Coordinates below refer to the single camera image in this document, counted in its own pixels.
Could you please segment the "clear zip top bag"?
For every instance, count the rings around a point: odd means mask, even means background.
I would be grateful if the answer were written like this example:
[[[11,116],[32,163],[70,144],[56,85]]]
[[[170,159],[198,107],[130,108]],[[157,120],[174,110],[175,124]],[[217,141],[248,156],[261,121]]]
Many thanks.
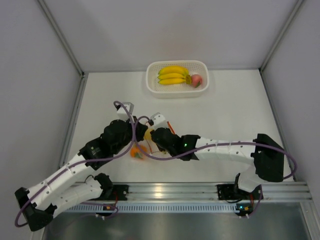
[[[148,126],[148,128],[152,129],[152,126],[146,121],[144,123],[144,125]],[[140,141],[139,143],[134,143],[133,147],[138,148],[138,146],[140,146],[140,148],[142,150],[144,150],[148,155],[153,156],[153,157],[158,157],[158,158],[166,158],[169,157],[169,154],[167,151],[165,150],[159,150],[158,146],[152,141],[152,140],[143,140]],[[143,159],[135,159],[134,160],[138,160],[138,161],[144,161],[146,160],[148,157],[144,154],[144,158]]]

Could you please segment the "orange fake fruit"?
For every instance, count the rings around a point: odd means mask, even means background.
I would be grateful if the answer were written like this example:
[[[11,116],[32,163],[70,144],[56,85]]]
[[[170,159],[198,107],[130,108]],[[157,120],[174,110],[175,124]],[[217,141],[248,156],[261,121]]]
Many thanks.
[[[132,147],[130,149],[130,156],[134,159],[139,159],[139,160],[142,160],[144,158],[144,154],[137,147]]]

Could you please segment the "yellow fake bananas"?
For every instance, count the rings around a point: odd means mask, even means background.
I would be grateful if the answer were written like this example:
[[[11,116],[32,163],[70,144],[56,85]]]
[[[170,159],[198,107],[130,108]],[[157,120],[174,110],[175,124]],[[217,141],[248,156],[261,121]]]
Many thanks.
[[[176,85],[192,83],[189,71],[178,65],[166,66],[158,72],[158,83],[161,85]]]

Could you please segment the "pink fake peach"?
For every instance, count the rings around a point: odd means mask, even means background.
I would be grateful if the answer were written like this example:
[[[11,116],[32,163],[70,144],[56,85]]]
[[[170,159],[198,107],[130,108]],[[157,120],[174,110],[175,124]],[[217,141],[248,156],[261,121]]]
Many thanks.
[[[191,84],[194,88],[198,88],[203,83],[203,78],[199,74],[193,74],[191,76]]]

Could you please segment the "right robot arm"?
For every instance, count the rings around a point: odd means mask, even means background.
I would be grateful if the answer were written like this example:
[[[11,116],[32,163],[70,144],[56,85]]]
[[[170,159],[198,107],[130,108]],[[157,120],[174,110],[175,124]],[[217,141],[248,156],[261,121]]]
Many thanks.
[[[168,128],[152,130],[152,141],[171,157],[182,161],[221,160],[248,165],[238,173],[233,192],[246,198],[263,183],[280,183],[284,180],[284,149],[267,134],[259,133],[251,141],[229,142],[199,135],[178,136]]]

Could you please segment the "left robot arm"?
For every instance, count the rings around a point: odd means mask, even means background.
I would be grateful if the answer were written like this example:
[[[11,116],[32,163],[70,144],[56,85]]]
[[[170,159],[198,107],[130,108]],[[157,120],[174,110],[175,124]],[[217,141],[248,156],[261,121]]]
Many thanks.
[[[20,207],[18,214],[24,216],[25,225],[36,232],[75,205],[91,199],[109,199],[113,194],[113,183],[104,173],[74,189],[71,186],[123,156],[122,149],[134,141],[143,141],[147,130],[146,125],[135,120],[113,120],[99,137],[86,143],[58,171],[32,187],[16,190],[14,195]]]

